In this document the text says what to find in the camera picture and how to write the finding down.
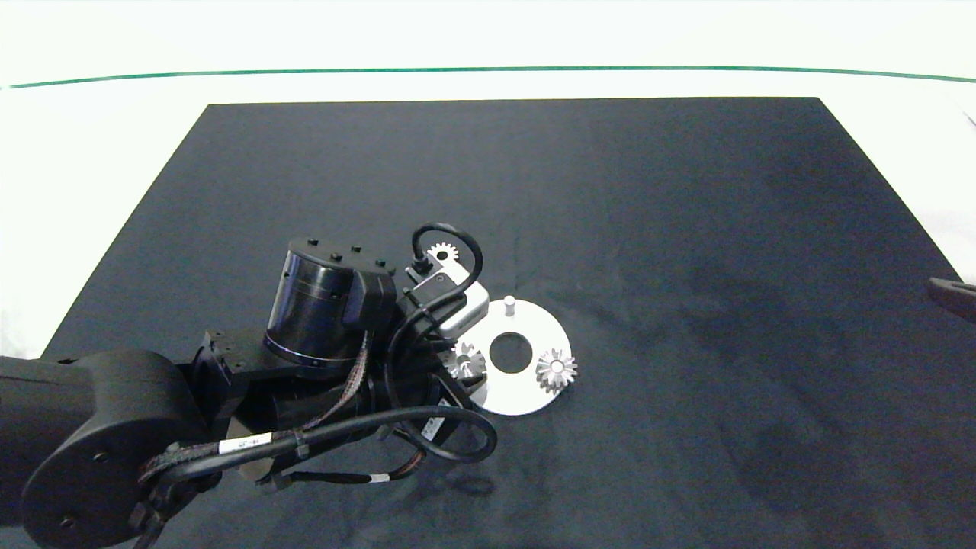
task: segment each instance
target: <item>small gear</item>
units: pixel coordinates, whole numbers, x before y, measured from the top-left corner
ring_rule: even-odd
[[[440,355],[444,367],[455,379],[469,379],[485,373],[485,357],[471,343],[459,343]]]
[[[558,393],[576,381],[576,359],[561,350],[546,351],[536,364],[536,380],[547,393]]]
[[[437,258],[437,261],[458,261],[458,248],[454,244],[440,242],[432,245],[427,253]]]

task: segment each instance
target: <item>metal disc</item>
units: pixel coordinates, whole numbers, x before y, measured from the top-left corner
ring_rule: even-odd
[[[491,360],[491,344],[501,335],[516,333],[532,347],[532,359],[517,373],[498,369]],[[471,395],[480,407],[503,415],[532,413],[546,406],[560,392],[548,392],[536,378],[536,362],[546,351],[564,350],[572,355],[562,325],[538,305],[506,296],[488,305],[488,315],[466,332],[459,342],[481,349],[485,357],[485,383]]]

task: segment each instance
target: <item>cable tie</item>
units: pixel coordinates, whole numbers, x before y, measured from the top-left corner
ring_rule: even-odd
[[[308,459],[308,444],[305,443],[305,431],[296,429],[292,433],[295,435],[295,455],[299,459]]]

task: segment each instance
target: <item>black mat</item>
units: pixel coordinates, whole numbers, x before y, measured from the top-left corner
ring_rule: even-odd
[[[211,106],[45,356],[187,360],[264,323],[289,238],[402,261],[432,220],[562,320],[578,385],[496,417],[476,466],[228,476],[160,548],[972,546],[976,330],[926,301],[955,274],[814,99]]]

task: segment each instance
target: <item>white label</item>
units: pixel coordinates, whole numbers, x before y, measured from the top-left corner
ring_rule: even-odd
[[[449,403],[445,399],[441,399],[440,402],[437,403],[437,405],[449,406],[451,405],[451,403]],[[443,424],[444,424],[443,417],[431,417],[427,421],[427,424],[424,426],[424,429],[421,431],[421,435],[423,435],[424,438],[427,439],[428,441],[433,441],[433,438],[437,435],[437,431],[440,431],[440,426]]]
[[[226,441],[221,441],[221,443],[218,444],[217,453],[233,452],[242,450],[244,448],[249,448],[251,446],[260,446],[261,444],[267,444],[270,442],[271,433],[261,433],[259,435],[242,437],[240,439],[227,439]]]

